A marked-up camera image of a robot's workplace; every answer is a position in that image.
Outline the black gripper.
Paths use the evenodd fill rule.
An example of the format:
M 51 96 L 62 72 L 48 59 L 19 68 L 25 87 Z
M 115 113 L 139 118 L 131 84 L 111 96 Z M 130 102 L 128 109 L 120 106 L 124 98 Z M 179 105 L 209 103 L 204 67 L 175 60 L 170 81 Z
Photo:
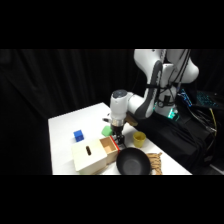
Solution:
M 124 120 L 113 120 L 111 123 L 112 132 L 115 134 L 115 141 L 119 141 L 119 135 L 122 133 L 124 128 L 125 121 Z M 121 144 L 125 143 L 125 136 L 121 134 L 120 136 Z

